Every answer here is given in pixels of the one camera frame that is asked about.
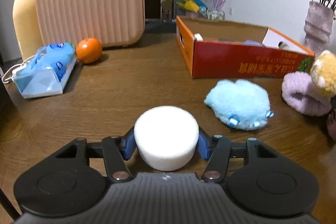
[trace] yellow bottle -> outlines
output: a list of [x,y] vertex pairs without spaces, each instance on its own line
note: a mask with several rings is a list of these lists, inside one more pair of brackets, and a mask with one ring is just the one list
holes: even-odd
[[14,0],[13,22],[21,56],[25,60],[43,46],[35,0]]

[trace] yellow plush toy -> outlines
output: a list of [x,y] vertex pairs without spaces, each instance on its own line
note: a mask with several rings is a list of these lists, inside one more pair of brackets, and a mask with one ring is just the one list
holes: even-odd
[[336,56],[330,51],[323,51],[315,59],[310,76],[317,90],[326,97],[336,95]]
[[177,1],[176,4],[189,12],[198,12],[200,7],[193,0]]

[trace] white cable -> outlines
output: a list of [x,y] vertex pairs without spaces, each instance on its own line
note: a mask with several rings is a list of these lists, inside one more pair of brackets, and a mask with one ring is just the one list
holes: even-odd
[[17,68],[17,67],[21,67],[22,65],[26,64],[28,61],[30,61],[31,59],[33,59],[35,57],[35,55],[32,55],[30,57],[28,57],[27,59],[23,60],[22,63],[20,64],[15,64],[13,66],[11,66],[9,68],[9,70],[7,70],[4,75],[1,77],[1,81],[4,83],[4,84],[9,84],[10,82],[13,81],[12,79],[12,75],[8,78],[5,78],[7,74],[9,74],[10,72],[12,72],[13,69]]

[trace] orange cardboard box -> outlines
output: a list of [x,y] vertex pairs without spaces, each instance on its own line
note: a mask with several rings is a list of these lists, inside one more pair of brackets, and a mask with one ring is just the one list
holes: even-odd
[[[284,77],[297,70],[308,72],[315,57],[310,49],[271,27],[177,16],[176,29],[192,78]],[[264,46],[244,45],[247,40]]]

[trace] stuffed animal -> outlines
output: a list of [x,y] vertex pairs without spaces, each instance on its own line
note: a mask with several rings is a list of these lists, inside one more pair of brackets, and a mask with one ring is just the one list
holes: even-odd
[[221,80],[209,92],[204,103],[216,117],[231,128],[256,130],[274,115],[267,91],[247,80]]
[[336,56],[333,53],[323,51],[315,59],[310,75],[321,95],[328,98],[336,95]]
[[282,82],[282,98],[296,111],[308,116],[323,116],[331,109],[330,99],[319,93],[306,72],[292,72]]

